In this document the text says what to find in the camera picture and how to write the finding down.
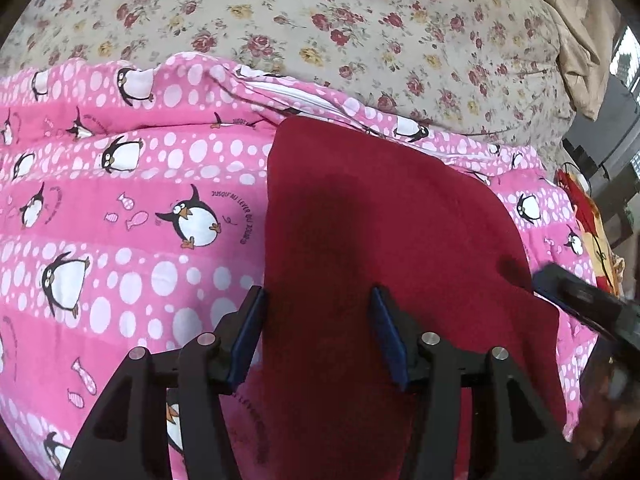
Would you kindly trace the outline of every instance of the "yellow flower print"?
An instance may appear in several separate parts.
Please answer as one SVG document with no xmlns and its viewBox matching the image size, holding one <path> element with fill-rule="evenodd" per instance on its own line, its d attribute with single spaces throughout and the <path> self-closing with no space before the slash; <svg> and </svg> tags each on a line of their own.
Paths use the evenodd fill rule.
<svg viewBox="0 0 640 480">
<path fill-rule="evenodd" d="M 440 68 L 442 66 L 442 62 L 440 61 L 440 57 L 435 54 L 429 54 L 428 56 L 424 56 L 424 59 L 431 66 L 431 68 Z"/>
<path fill-rule="evenodd" d="M 416 23 L 426 23 L 429 20 L 429 15 L 427 14 L 426 10 L 420 9 L 420 10 L 416 10 L 412 14 L 412 19 Z"/>
<path fill-rule="evenodd" d="M 182 16 L 180 14 L 176 14 L 169 20 L 169 28 L 179 28 L 183 21 Z"/>
<path fill-rule="evenodd" d="M 227 7 L 227 9 L 231 12 L 231 15 L 234 18 L 238 18 L 238 20 L 246 20 L 254 15 L 251 5 L 234 5 Z"/>
<path fill-rule="evenodd" d="M 323 66 L 324 63 L 322 62 L 322 57 L 320 56 L 320 53 L 310 47 L 310 46 L 306 46 L 305 48 L 301 48 L 300 49 L 300 57 L 306 61 L 307 63 L 311 63 L 312 65 L 315 66 Z"/>
<path fill-rule="evenodd" d="M 478 115 L 478 112 L 480 111 L 478 108 L 478 104 L 471 100 L 466 104 L 466 107 L 469 108 L 469 111 L 473 114 L 473 115 Z"/>
<path fill-rule="evenodd" d="M 98 47 L 98 56 L 109 57 L 113 52 L 113 44 L 111 41 L 105 41 Z"/>
</svg>

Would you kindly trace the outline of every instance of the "dark red fabric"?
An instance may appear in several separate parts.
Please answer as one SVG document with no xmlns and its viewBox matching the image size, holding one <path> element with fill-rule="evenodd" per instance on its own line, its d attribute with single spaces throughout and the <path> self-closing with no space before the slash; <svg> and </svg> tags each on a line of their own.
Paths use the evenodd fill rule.
<svg viewBox="0 0 640 480">
<path fill-rule="evenodd" d="M 262 376 L 274 478 L 398 477 L 414 405 L 367 323 L 373 283 L 459 348 L 507 347 L 564 423 L 558 313 L 522 288 L 520 237 L 485 184 L 408 147 L 291 118 L 271 149 L 268 193 Z M 460 471 L 469 415 L 465 406 Z"/>
</svg>

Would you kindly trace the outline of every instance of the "pink fish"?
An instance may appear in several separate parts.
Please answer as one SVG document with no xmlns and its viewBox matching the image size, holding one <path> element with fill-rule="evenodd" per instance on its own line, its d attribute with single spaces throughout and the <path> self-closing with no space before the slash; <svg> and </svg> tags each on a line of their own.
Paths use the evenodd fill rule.
<svg viewBox="0 0 640 480">
<path fill-rule="evenodd" d="M 80 378 L 82 379 L 84 387 L 87 389 L 87 391 L 90 394 L 95 395 L 98 389 L 95 387 L 94 378 L 92 378 L 91 375 L 89 375 L 89 373 L 81 367 L 80 358 L 74 361 L 74 363 L 71 365 L 71 369 L 75 372 L 78 372 L 78 375 L 80 375 Z"/>
<path fill-rule="evenodd" d="M 66 398 L 69 399 L 69 402 L 71 402 L 76 408 L 84 408 L 84 399 L 82 398 L 82 395 L 70 392 L 69 389 L 67 389 Z"/>
<path fill-rule="evenodd" d="M 127 231 L 129 231 L 132 227 L 136 225 L 142 225 L 149 218 L 149 213 L 146 211 L 138 211 L 135 215 L 133 215 L 129 220 L 124 222 Z"/>
<path fill-rule="evenodd" d="M 133 202 L 133 199 L 129 198 L 128 196 L 124 196 L 124 193 L 121 194 L 116 200 L 122 202 L 123 208 L 127 211 L 131 211 L 133 209 L 133 206 L 136 205 L 136 203 Z"/>
</svg>

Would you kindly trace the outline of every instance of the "penguin print blanket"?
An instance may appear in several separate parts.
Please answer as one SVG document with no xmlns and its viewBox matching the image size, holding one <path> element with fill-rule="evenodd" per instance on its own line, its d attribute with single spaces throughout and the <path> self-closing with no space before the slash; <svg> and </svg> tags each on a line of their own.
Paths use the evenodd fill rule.
<svg viewBox="0 0 640 480">
<path fill-rule="evenodd" d="M 44 478 L 59 475 L 130 348 L 179 348 L 261 283 L 269 150 L 295 114 L 405 144 L 482 181 L 516 224 L 531 270 L 555 261 L 594 283 L 570 202 L 529 146 L 427 129 L 193 52 L 145 71 L 79 59 L 24 70 L 0 79 L 0 414 Z M 593 343 L 561 313 L 566 436 Z M 174 478 L 185 479 L 175 394 L 167 402 Z M 258 400 L 241 387 L 222 402 L 243 477 L 270 478 Z"/>
</svg>

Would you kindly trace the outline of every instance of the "beige cloth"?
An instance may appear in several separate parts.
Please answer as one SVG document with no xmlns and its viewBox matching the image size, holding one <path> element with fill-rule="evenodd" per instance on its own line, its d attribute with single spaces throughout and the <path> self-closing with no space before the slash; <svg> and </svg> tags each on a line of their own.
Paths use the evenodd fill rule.
<svg viewBox="0 0 640 480">
<path fill-rule="evenodd" d="M 611 0 L 545 0 L 558 26 L 560 70 L 576 109 L 592 120 L 604 99 L 620 13 Z"/>
</svg>

